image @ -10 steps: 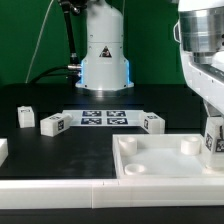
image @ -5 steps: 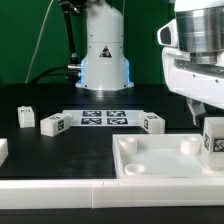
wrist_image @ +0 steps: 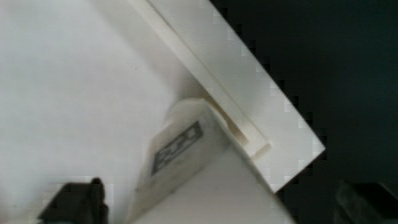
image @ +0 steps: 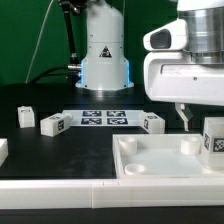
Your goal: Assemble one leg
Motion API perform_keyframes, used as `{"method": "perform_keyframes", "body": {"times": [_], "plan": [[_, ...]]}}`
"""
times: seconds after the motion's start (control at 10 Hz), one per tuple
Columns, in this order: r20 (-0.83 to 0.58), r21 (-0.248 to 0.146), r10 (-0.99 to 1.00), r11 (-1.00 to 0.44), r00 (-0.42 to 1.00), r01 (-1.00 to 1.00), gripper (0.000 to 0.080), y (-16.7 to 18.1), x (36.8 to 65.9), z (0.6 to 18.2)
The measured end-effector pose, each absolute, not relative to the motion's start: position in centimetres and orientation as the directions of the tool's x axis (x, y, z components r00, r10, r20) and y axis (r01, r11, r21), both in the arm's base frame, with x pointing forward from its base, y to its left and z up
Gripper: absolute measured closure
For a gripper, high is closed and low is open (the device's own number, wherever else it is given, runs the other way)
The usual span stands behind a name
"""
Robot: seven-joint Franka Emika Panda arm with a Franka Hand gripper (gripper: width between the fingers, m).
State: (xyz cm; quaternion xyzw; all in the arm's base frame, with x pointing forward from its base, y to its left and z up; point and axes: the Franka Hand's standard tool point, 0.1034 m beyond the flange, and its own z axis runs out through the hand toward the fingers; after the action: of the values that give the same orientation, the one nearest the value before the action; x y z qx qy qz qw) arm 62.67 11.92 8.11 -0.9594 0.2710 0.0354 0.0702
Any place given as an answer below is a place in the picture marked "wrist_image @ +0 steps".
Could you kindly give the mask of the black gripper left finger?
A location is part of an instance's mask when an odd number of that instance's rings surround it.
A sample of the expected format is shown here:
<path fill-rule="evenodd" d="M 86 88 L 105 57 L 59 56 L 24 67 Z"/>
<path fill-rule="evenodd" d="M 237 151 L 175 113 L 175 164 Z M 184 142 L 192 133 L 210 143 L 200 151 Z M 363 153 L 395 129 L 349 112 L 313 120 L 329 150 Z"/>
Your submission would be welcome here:
<path fill-rule="evenodd" d="M 109 224 L 105 185 L 100 178 L 89 183 L 66 183 L 38 216 L 40 224 Z"/>

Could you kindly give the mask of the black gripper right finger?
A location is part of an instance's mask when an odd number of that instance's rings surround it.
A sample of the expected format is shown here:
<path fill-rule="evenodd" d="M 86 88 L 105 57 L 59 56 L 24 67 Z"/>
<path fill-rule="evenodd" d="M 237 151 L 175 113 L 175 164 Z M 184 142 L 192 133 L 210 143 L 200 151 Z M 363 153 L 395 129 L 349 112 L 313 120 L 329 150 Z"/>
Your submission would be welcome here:
<path fill-rule="evenodd" d="M 398 224 L 398 183 L 340 182 L 335 224 Z"/>

